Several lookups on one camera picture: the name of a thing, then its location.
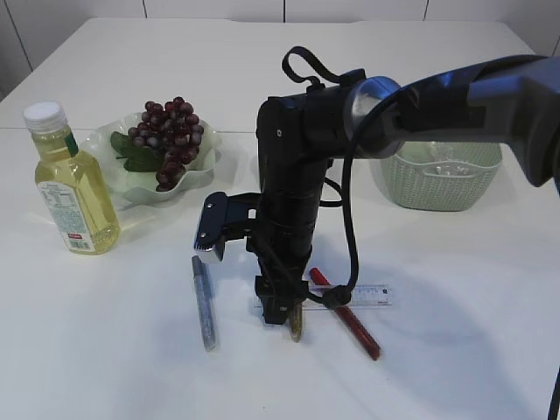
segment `woven basket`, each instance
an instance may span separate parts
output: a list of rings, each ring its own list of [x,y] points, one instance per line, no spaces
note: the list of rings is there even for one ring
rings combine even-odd
[[[406,143],[381,168],[388,192],[399,206],[440,212],[471,207],[488,188],[501,164],[493,143]]]

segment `white wall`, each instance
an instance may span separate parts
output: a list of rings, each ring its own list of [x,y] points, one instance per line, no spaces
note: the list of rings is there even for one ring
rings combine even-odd
[[[560,0],[430,0],[427,19],[505,22],[536,53],[551,55],[560,37]]]
[[[0,100],[30,72],[8,10],[0,0]]]
[[[428,0],[286,0],[286,22],[422,20]]]
[[[33,68],[90,18],[143,18],[141,0],[7,0]]]
[[[149,18],[213,18],[282,22],[284,0],[145,0]]]

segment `plastic bottle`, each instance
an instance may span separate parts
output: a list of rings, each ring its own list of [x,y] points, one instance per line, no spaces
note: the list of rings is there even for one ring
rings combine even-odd
[[[62,107],[39,102],[24,111],[40,160],[35,184],[68,249],[102,254],[121,229],[97,160],[79,151]]]

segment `black strap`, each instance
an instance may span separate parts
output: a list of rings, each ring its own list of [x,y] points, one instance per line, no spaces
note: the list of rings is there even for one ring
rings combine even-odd
[[[298,55],[299,57],[304,59],[305,62],[309,64],[311,68],[315,70],[315,72],[317,72],[317,74],[321,76],[323,79],[325,79],[326,81],[340,84],[340,76],[331,73],[325,66],[323,66],[323,63],[321,63],[319,59],[315,57],[315,54],[313,54],[311,51],[309,51],[307,48],[303,46],[294,46],[291,50],[289,50],[286,53],[286,55],[283,56],[282,59],[282,70],[292,81],[295,81],[296,83],[303,83],[305,81],[310,81],[312,85],[321,84],[317,76],[302,77],[296,72],[294,72],[289,62],[290,56],[292,54]]]

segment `bottle cap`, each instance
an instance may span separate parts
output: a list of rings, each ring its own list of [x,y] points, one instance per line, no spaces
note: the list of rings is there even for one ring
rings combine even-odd
[[[50,134],[68,125],[64,109],[56,101],[38,102],[24,111],[24,119],[31,133]]]

